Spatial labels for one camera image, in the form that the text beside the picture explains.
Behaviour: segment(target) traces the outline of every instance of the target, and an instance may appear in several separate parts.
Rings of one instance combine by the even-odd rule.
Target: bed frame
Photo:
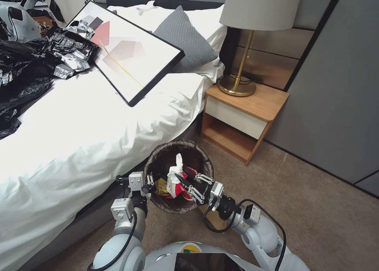
[[[146,4],[148,1],[151,0],[107,0],[107,6],[130,7],[139,4]],[[188,0],[155,0],[154,3],[155,6],[164,7],[166,9],[176,9],[178,6],[182,6],[185,11],[196,9],[215,9],[222,4],[223,3]],[[220,52],[220,60],[225,65],[224,74],[230,74],[231,72],[231,66],[239,37],[240,30],[228,27],[228,32]],[[200,113],[193,123],[178,138],[191,139],[193,136],[198,134],[201,126],[201,116],[202,114]],[[146,161],[147,158],[125,175],[129,175],[133,171],[143,170]],[[123,190],[121,186],[117,182],[112,183],[103,194],[82,208],[76,214],[75,220],[50,244],[29,259],[19,269],[19,271],[32,270],[109,221],[112,218],[112,214],[109,211],[110,206],[114,199],[122,197],[122,193]]]

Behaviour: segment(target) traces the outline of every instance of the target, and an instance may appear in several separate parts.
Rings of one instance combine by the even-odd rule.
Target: wooden nightstand
[[[288,96],[261,84],[248,97],[228,95],[214,86],[206,92],[201,137],[248,165]]]

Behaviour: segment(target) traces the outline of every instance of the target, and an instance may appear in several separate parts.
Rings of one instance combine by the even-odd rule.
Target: white duvet
[[[198,74],[168,74],[129,107],[97,68],[56,80],[0,140],[0,270],[17,270],[117,175],[180,135],[203,90]]]

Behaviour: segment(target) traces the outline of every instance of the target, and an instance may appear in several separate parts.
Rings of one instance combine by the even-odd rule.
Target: beige carpet
[[[248,166],[207,141],[215,178],[236,201],[260,203],[287,234],[289,248],[311,270],[379,270],[379,200],[263,142]],[[197,209],[184,215],[148,205],[143,247],[148,253],[174,241],[200,241],[255,262],[232,230],[215,234]],[[112,234],[109,221],[35,271],[84,271]]]

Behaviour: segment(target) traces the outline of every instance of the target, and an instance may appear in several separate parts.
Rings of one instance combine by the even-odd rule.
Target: abstract artwork
[[[184,53],[126,19],[89,2],[73,21],[84,21],[94,30],[91,41],[99,45],[95,64],[127,104],[134,106]]]

